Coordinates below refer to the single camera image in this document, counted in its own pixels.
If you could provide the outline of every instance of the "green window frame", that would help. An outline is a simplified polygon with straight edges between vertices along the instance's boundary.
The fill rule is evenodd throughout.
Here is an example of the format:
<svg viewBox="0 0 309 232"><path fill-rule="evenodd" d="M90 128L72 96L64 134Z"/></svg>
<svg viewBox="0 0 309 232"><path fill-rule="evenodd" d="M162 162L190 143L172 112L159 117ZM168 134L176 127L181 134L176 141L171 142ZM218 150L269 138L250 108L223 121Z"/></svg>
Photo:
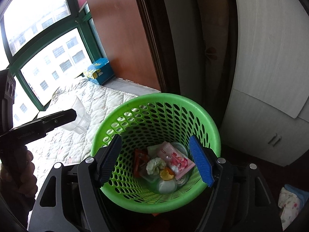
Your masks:
<svg viewBox="0 0 309 232"><path fill-rule="evenodd" d="M50 25L47 29L35 35L31 40L25 43L18 52L12 55L10 46L7 40L4 27L4 16L0 20L0 27L2 33L2 40L4 45L4 50L7 55L10 71L13 76L16 76L20 82L22 88L25 90L27 96L34 103L39 111L44 111L49 106L49 103L42 105L37 96L31 90L31 87L26 82L24 76L21 73L23 66L31 60L38 52L44 49L47 45L52 43L57 38L63 36L67 32L77 28L81 36L81 40L86 48L86 51L90 57L91 62L98 60L101 57L106 57L105 53L102 53L97 42L92 28L89 24L89 20L92 18L90 12L86 12L85 9L79 11L79 6L77 0L66 0L70 15L56 21Z"/></svg>

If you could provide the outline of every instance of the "cloth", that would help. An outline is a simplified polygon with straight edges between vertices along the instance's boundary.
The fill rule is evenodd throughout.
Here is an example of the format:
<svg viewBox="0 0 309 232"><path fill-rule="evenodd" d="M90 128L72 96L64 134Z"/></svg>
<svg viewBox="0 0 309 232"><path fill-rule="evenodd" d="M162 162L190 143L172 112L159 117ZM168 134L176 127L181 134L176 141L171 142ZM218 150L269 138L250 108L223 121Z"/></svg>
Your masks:
<svg viewBox="0 0 309 232"><path fill-rule="evenodd" d="M296 187L293 187L291 185L288 185L288 184L285 184L284 188L286 190L290 191L291 193L294 193L294 194L297 195L297 197L300 200L299 210L301 210L304 207L305 203L307 202L307 200L309 198L309 193L304 191L304 190L301 190L301 189L298 189Z"/></svg>
<svg viewBox="0 0 309 232"><path fill-rule="evenodd" d="M300 212L300 199L283 187L279 195L278 206L283 208L280 218L282 228L285 230Z"/></svg>

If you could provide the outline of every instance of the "plastic container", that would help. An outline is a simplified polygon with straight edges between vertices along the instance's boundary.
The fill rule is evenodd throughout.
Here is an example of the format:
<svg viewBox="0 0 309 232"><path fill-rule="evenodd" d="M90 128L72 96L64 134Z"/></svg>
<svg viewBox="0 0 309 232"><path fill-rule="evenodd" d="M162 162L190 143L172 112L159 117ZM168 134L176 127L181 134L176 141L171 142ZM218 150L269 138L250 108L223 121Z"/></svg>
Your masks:
<svg viewBox="0 0 309 232"><path fill-rule="evenodd" d="M183 153L185 156L188 156L188 151L183 144L179 142L172 142L171 145L176 148L179 152Z"/></svg>
<svg viewBox="0 0 309 232"><path fill-rule="evenodd" d="M61 101L61 108L63 110L73 109L76 111L77 115L74 121L62 125L61 127L63 129L74 131L78 134L87 132L91 122L91 117L86 112L84 105L76 95L66 95Z"/></svg>
<svg viewBox="0 0 309 232"><path fill-rule="evenodd" d="M115 134L122 137L122 150L111 177L101 188L119 206L141 213L162 213L180 208L206 188L197 167L186 184L174 193L160 194L147 188L144 179L133 176L134 150L164 141L180 142L188 151L190 136L196 134L205 147L220 156L220 137L209 114L182 96L154 93L132 99L115 109L99 127L91 155L107 146Z"/></svg>

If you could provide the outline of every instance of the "wall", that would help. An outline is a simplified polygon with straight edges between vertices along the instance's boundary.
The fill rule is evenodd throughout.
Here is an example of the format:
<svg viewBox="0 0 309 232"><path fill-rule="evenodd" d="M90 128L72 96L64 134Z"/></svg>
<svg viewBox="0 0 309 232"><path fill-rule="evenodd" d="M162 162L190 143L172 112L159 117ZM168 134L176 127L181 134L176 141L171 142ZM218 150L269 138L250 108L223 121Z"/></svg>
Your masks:
<svg viewBox="0 0 309 232"><path fill-rule="evenodd" d="M197 0L164 0L182 96L202 104L204 43Z"/></svg>
<svg viewBox="0 0 309 232"><path fill-rule="evenodd" d="M115 75L160 90L136 0L87 2Z"/></svg>

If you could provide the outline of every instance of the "tissue box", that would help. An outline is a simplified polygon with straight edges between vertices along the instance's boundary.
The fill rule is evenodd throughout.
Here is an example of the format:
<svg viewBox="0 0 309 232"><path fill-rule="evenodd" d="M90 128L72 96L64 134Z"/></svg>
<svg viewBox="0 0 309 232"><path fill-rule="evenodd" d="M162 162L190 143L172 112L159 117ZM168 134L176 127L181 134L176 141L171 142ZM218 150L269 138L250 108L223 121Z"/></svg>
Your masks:
<svg viewBox="0 0 309 232"><path fill-rule="evenodd" d="M98 59L83 73L89 81L97 85L103 85L115 76L107 58Z"/></svg>

